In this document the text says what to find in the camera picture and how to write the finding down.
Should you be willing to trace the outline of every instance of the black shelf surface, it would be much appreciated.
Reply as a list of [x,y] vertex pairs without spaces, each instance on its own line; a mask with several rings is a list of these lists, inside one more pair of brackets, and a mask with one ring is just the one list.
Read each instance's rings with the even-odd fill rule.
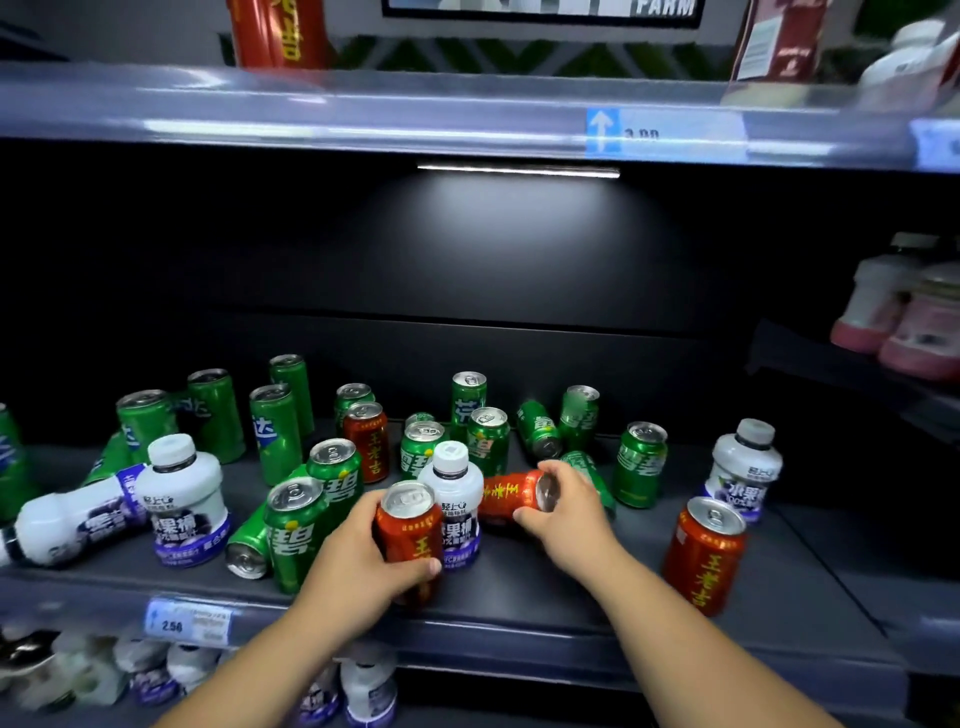
[[[399,425],[391,427],[395,443]],[[318,435],[331,433],[332,422],[319,421]],[[513,438],[510,469],[528,469]],[[616,445],[613,438],[595,445],[608,481]],[[37,478],[61,487],[79,482],[96,454],[55,447],[31,452]],[[708,466],[707,449],[675,446],[658,506],[649,511],[617,507],[615,531],[637,559],[659,568],[682,504],[697,495]],[[383,484],[395,480],[396,470]],[[266,491],[252,455],[226,466],[225,497],[238,522]],[[409,667],[636,689],[602,611],[539,545],[516,532],[487,531],[483,539],[476,563],[445,575],[427,608],[414,616],[392,612],[372,635],[397,648]],[[4,570],[0,621],[116,634],[142,624],[149,600],[158,595],[234,607],[232,644],[245,643],[290,601],[269,579],[233,576],[222,559],[191,570],[166,569],[152,552],[150,535],[143,533],[62,570]],[[767,514],[752,530],[730,603],[717,623],[834,711],[895,716],[906,704],[901,658],[777,513]]]

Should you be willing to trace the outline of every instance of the soda can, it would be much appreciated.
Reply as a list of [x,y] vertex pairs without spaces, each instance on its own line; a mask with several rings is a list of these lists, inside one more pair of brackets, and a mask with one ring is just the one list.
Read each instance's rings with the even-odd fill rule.
[[312,477],[280,483],[267,496],[263,522],[274,579],[284,594],[296,594],[332,530],[323,483]]
[[666,430],[653,423],[630,423],[620,437],[613,495],[632,508],[653,508],[665,462]]
[[664,581],[707,617],[720,614],[747,545],[746,530],[747,522],[728,503],[691,498],[663,560]]
[[[377,536],[390,563],[414,559],[444,559],[444,512],[433,489],[416,480],[395,483],[376,507]],[[397,601],[419,606],[433,595],[435,583],[414,587]]]
[[599,418],[599,392],[585,384],[567,387],[560,410],[560,436],[566,448],[583,449],[589,445]]
[[460,372],[453,375],[453,396],[450,400],[451,440],[465,443],[467,425],[474,409],[487,405],[487,378],[479,372]]
[[227,568],[241,579],[262,579],[270,570],[266,512],[265,501],[227,541]]
[[382,404],[375,401],[352,404],[344,418],[344,435],[363,457],[361,472],[365,485],[390,474],[390,441]]
[[303,462],[297,405],[289,384],[268,384],[250,393],[253,434],[267,485],[281,483]]
[[343,438],[324,440],[310,450],[306,472],[324,485],[331,530],[344,522],[350,508],[363,495],[362,463],[357,447]]
[[527,400],[516,411],[516,429],[523,445],[537,460],[552,460],[564,452],[557,426],[546,407],[536,400]]
[[270,381],[274,384],[289,384],[297,405],[297,422],[300,439],[314,430],[313,402],[310,399],[310,379],[306,374],[306,362],[298,353],[285,353],[270,360]]
[[344,436],[344,418],[347,410],[358,401],[376,401],[369,384],[353,382],[344,384],[337,390],[337,399],[333,402],[333,418],[337,423],[337,437]]
[[496,407],[478,407],[470,413],[467,425],[467,450],[470,462],[484,477],[507,471],[510,448],[510,423],[507,413]]
[[134,464],[150,462],[147,446],[154,440],[180,432],[173,404],[162,389],[145,389],[121,398],[117,417]]
[[191,412],[198,427],[194,439],[197,449],[209,452],[221,463],[232,463],[243,457],[247,444],[237,399],[233,395],[233,379],[226,369],[203,369],[186,378]]
[[408,423],[400,441],[400,474],[407,480],[416,480],[437,443],[446,439],[444,426],[429,420]]

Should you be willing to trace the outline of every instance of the hand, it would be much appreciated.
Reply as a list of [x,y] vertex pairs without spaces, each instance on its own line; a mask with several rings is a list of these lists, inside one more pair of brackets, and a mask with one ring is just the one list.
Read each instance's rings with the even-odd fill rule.
[[390,601],[440,573],[438,559],[397,564],[383,560],[373,540],[373,516],[385,491],[364,494],[347,519],[326,537],[300,594],[288,613],[302,618],[304,628],[340,643],[359,637],[376,624]]

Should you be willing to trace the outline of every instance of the can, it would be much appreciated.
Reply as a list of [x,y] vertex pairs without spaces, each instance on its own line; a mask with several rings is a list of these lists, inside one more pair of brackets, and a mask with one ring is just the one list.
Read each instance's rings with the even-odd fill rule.
[[510,423],[507,413],[496,407],[477,407],[470,413],[467,425],[467,450],[470,462],[484,477],[507,471],[510,449]]
[[247,444],[233,394],[233,379],[226,369],[202,369],[186,378],[193,417],[198,425],[197,449],[209,452],[221,463],[243,457]]
[[324,485],[316,478],[295,477],[267,496],[263,522],[274,579],[284,594],[303,585],[317,551],[330,530],[326,522]]
[[267,485],[276,486],[303,462],[297,404],[289,384],[268,384],[250,392],[253,435]]
[[487,523],[510,522],[521,506],[551,513],[559,499],[560,483],[544,471],[488,477],[483,481],[483,500],[477,517]]
[[270,570],[264,501],[227,541],[227,568],[241,579],[262,579]]
[[691,498],[663,560],[663,579],[707,617],[720,614],[746,547],[747,522],[711,497]]
[[306,362],[298,353],[284,353],[270,360],[270,381],[274,384],[289,384],[297,405],[297,422],[300,425],[300,439],[314,430],[313,401],[310,399],[310,379],[306,373]]
[[333,402],[333,418],[337,423],[337,437],[344,436],[344,418],[347,416],[347,410],[352,404],[358,401],[376,401],[373,395],[373,389],[369,384],[352,382],[344,384],[337,390],[337,399]]
[[665,462],[666,430],[653,423],[630,423],[620,437],[613,495],[632,508],[653,508]]
[[383,480],[390,474],[390,441],[382,404],[375,401],[352,404],[344,418],[344,435],[363,457],[364,484]]
[[117,401],[117,417],[133,463],[148,463],[147,446],[180,432],[170,397],[162,389],[145,389]]
[[328,68],[322,0],[228,0],[241,68]]
[[479,372],[453,375],[453,396],[450,399],[451,440],[467,441],[467,425],[474,409],[487,405],[487,378]]
[[599,392],[585,384],[566,388],[560,410],[560,436],[567,449],[583,449],[589,445],[599,418]]
[[[377,535],[384,558],[390,563],[414,559],[444,558],[441,529],[444,512],[433,490],[416,480],[402,480],[383,494],[376,507]],[[436,584],[419,584],[397,601],[419,606],[433,595]]]
[[343,438],[324,440],[310,450],[306,471],[324,485],[331,531],[344,522],[353,504],[363,495],[362,463],[363,456],[357,447]]
[[527,400],[516,411],[516,429],[523,445],[537,460],[552,460],[564,453],[557,426],[538,401]]
[[406,480],[416,480],[433,454],[434,446],[445,438],[446,430],[440,423],[429,420],[409,423],[400,441],[400,475]]

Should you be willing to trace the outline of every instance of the plastic bottle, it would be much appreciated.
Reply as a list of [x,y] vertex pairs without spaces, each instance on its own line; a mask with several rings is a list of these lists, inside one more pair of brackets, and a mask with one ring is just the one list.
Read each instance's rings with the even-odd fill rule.
[[154,440],[147,452],[151,464],[136,488],[154,526],[154,553],[167,567],[209,561],[224,550],[230,531],[220,461],[197,452],[193,438],[183,433]]
[[772,447],[776,431],[761,420],[741,420],[736,433],[713,447],[704,494],[729,503],[747,523],[760,520],[767,488],[780,477],[783,458]]
[[890,253],[861,260],[853,276],[856,287],[847,310],[833,325],[830,341],[852,352],[879,352],[897,330],[907,292],[923,268],[917,253],[936,243],[935,235],[898,232]]
[[444,569],[469,566],[480,549],[477,509],[483,500],[483,474],[469,462],[467,446],[453,440],[439,443],[418,480],[433,488],[444,511]]

